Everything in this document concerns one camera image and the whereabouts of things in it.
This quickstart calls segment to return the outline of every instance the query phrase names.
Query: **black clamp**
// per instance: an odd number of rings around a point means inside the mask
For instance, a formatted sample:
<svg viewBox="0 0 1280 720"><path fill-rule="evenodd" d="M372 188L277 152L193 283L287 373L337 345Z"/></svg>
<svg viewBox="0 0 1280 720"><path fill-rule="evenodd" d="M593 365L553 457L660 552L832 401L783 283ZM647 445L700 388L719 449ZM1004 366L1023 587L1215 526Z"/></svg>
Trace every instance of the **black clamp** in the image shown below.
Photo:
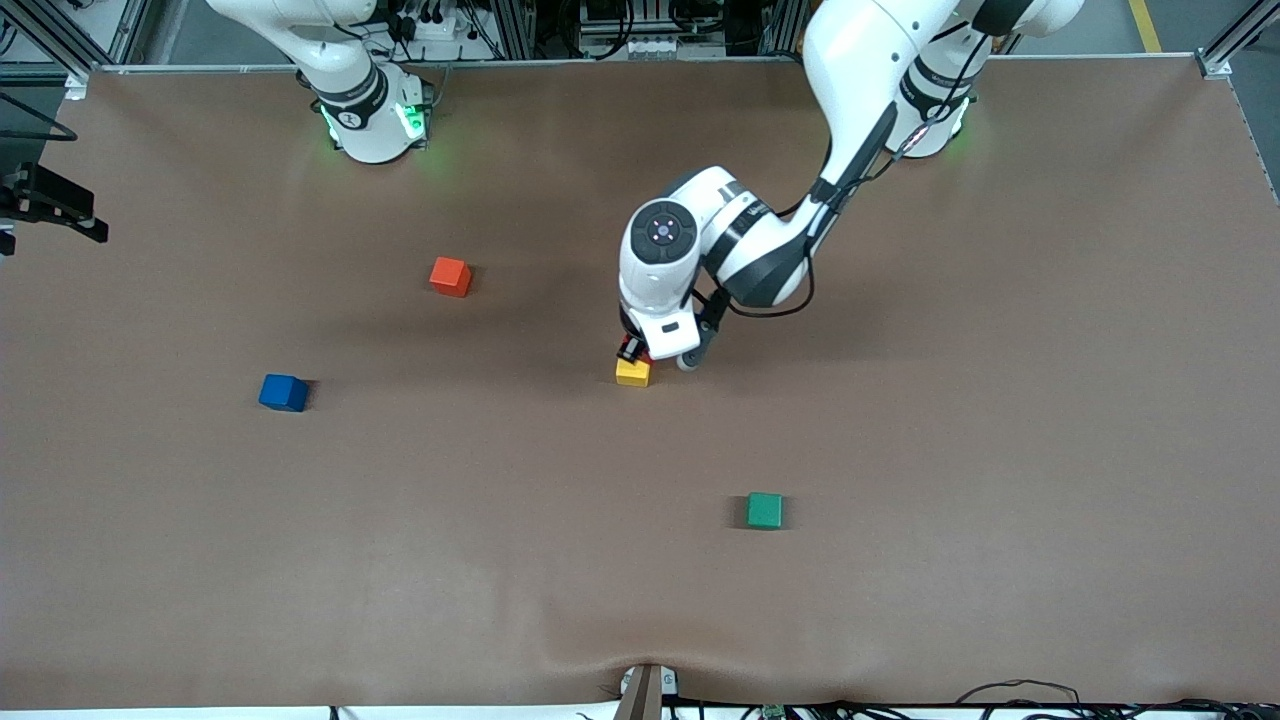
<svg viewBox="0 0 1280 720"><path fill-rule="evenodd" d="M640 328L627 316L627 310L622 305L618 305L618 315L622 318L622 328L627 331L627 336L622 338L622 346L618 347L618 359L635 363L649 351L649 343L645 342Z"/></svg>
<svg viewBox="0 0 1280 720"><path fill-rule="evenodd" d="M106 242L108 224L93 217L93 193L36 163L23 163L0 182L0 219L54 223L93 242ZM13 233L0 232L0 255L14 252Z"/></svg>
<svg viewBox="0 0 1280 720"><path fill-rule="evenodd" d="M716 291L707 299L707 302L703 304L701 311L698 313L698 325L704 329L718 332L719 323L724 319L724 311L728 310L731 300L732 297L728 291L722 286L717 286Z"/></svg>
<svg viewBox="0 0 1280 720"><path fill-rule="evenodd" d="M840 195L840 188L822 178L813 181L813 186L809 187L809 197L823 205L831 205L832 199L837 195Z"/></svg>

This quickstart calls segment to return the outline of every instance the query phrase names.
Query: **black bracket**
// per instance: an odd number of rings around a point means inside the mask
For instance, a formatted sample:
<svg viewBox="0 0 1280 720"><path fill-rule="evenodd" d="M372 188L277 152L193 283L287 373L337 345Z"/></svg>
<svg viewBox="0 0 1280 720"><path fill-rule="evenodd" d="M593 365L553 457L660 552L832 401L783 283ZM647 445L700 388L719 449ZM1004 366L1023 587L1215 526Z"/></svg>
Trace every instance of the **black bracket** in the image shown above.
<svg viewBox="0 0 1280 720"><path fill-rule="evenodd" d="M627 316L627 310L622 305L618 305L618 315L622 318L622 328L627 331L627 336L622 338L622 346L618 347L618 357L627 363L635 363L649 350L649 343L645 342L640 328Z"/></svg>
<svg viewBox="0 0 1280 720"><path fill-rule="evenodd" d="M93 217L92 192L36 163L18 165L0 182L0 219L54 223L99 243L110 229ZM13 233L0 231L0 255L13 255L14 245Z"/></svg>
<svg viewBox="0 0 1280 720"><path fill-rule="evenodd" d="M692 370L707 359L707 350L719 334L721 320L724 319L724 311L728 310L731 301L730 292L722 286L716 286L716 292L707 299L703 309L698 313L698 347L681 355L677 363L682 370Z"/></svg>

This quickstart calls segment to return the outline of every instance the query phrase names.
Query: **orange cube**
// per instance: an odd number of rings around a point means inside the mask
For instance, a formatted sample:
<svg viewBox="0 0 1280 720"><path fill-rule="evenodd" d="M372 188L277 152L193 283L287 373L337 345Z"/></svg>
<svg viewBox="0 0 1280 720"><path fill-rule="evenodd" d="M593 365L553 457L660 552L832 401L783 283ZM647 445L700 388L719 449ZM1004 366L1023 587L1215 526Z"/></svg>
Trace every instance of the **orange cube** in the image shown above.
<svg viewBox="0 0 1280 720"><path fill-rule="evenodd" d="M436 258L435 266L431 268L430 282L435 292L440 295L466 297L467 288L471 287L471 268L462 260Z"/></svg>

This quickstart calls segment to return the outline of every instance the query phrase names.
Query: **brown table surface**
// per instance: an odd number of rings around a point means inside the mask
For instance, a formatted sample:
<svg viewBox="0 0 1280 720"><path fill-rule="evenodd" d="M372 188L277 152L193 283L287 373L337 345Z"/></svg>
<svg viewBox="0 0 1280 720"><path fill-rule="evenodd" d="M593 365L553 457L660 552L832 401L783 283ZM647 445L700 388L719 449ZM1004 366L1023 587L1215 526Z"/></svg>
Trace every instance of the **brown table surface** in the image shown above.
<svg viewBox="0 0 1280 720"><path fill-rule="evenodd" d="M1231 92L1185 58L979 90L808 311L639 391L623 224L716 163L788 205L799 68L460 70L389 167L287 74L93 78L46 160L111 242L23 228L0 272L3 705L595 701L637 661L735 701L1276 700L1280 211ZM787 530L733 528L750 491Z"/></svg>

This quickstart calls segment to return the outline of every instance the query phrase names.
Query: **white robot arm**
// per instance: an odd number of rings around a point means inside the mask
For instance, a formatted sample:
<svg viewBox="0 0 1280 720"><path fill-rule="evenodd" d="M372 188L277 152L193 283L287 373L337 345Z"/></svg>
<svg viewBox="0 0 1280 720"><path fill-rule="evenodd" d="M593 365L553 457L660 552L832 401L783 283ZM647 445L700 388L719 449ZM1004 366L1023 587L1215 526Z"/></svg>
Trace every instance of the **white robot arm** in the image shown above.
<svg viewBox="0 0 1280 720"><path fill-rule="evenodd" d="M320 97L329 132L361 163L387 163L424 141L422 81L378 64L355 38L334 38L335 26L364 22L374 0L207 0L219 14L289 56Z"/></svg>
<svg viewBox="0 0 1280 720"><path fill-rule="evenodd" d="M831 128L818 178L788 220L723 168L681 178L640 206L622 237L618 273L622 322L639 342L618 355L634 360L648 348L655 360L678 356L692 369L731 301L786 301L812 275L814 254L882 147L893 151L891 160L929 155L959 131L989 37L1052 32L1082 1L827 0L804 53ZM716 283L707 299L694 290L699 270Z"/></svg>

